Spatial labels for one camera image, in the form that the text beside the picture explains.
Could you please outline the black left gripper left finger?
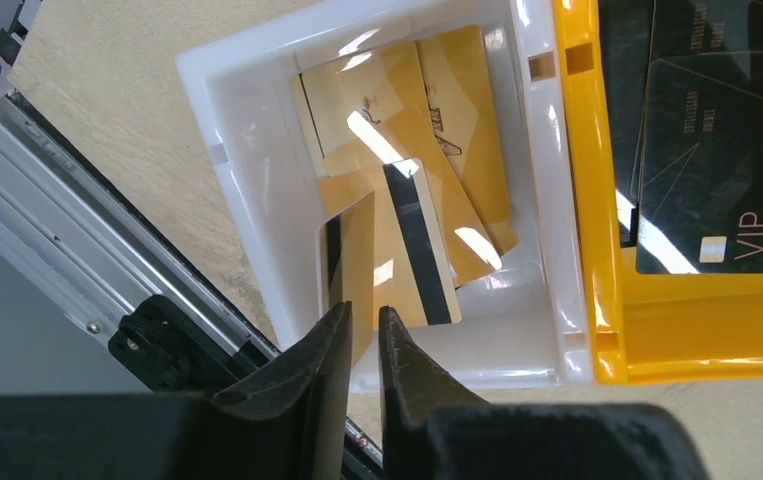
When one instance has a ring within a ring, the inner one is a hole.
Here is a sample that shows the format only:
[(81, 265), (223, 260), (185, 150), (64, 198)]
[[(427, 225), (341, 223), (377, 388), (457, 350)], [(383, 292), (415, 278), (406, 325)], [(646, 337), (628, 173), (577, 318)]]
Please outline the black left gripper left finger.
[(337, 479), (352, 306), (213, 396), (0, 396), (0, 479)]

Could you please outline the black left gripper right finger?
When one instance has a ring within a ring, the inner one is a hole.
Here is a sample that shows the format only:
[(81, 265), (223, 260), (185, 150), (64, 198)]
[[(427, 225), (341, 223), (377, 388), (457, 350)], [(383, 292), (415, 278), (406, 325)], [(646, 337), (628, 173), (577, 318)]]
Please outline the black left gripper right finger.
[(706, 479), (688, 432), (645, 403), (493, 404), (379, 311), (387, 479)]

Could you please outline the gold magnetic stripe card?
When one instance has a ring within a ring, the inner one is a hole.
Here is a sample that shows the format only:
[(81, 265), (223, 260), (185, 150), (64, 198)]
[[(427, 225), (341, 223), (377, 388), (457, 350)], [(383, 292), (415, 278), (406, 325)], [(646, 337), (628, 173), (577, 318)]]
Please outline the gold magnetic stripe card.
[(329, 302), (351, 304), (351, 364), (356, 365), (369, 348), (377, 328), (373, 286), (374, 194), (370, 192), (337, 206), (323, 233)]

